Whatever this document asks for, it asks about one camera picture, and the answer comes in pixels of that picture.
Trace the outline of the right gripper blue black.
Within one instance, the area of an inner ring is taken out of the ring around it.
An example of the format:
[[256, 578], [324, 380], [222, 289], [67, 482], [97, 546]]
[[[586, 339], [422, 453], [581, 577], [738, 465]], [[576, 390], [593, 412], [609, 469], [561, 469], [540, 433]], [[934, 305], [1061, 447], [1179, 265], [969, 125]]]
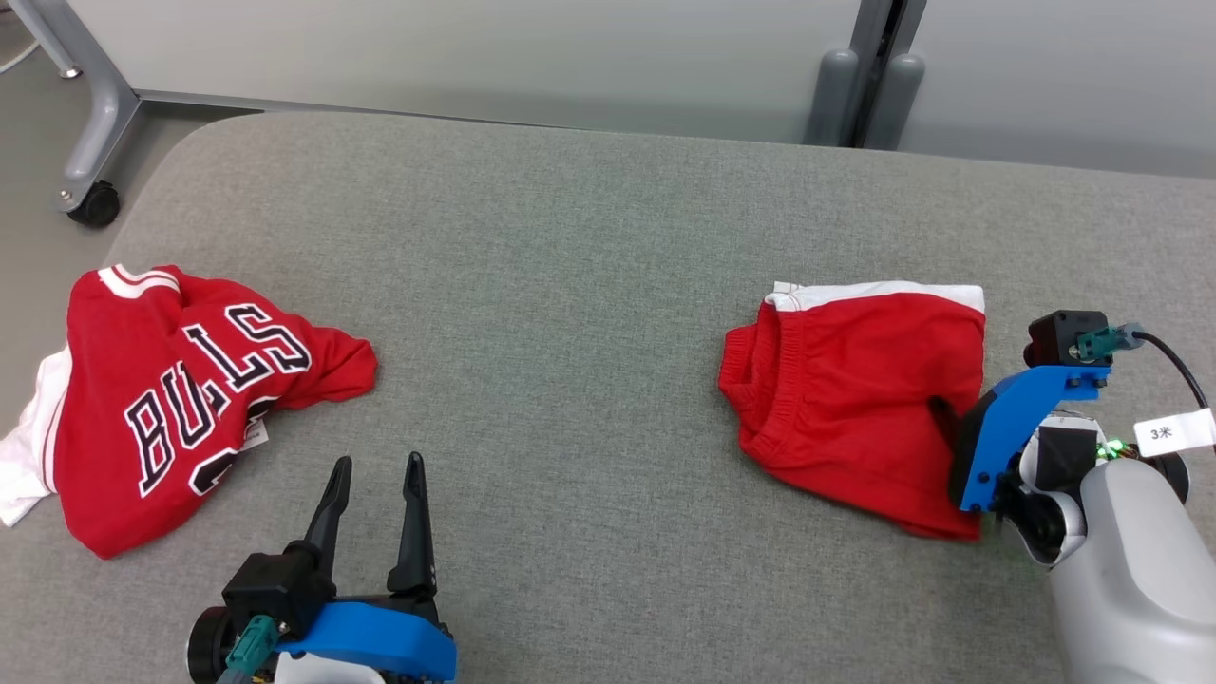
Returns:
[[1003, 379], [961, 417], [950, 499], [967, 512], [992, 510], [1000, 473], [1038, 424], [1066, 402], [1097, 400], [1111, 368], [1030, 368]]

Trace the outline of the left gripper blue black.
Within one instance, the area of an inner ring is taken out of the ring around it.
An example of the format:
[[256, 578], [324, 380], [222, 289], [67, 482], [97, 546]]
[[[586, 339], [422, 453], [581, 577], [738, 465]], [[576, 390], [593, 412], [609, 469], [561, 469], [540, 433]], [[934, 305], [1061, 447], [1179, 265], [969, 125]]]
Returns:
[[[351, 497], [351, 456], [334, 460], [303, 542], [320, 573], [331, 573], [340, 516]], [[426, 460], [407, 458], [402, 481], [401, 538], [387, 588], [393, 595], [433, 600], [437, 568], [426, 480]], [[255, 671], [225, 674], [240, 630], [223, 606], [199, 613], [187, 639], [187, 673], [195, 683], [451, 683], [458, 650], [452, 637], [429, 619], [340, 601], [325, 607], [299, 641], [281, 639]]]

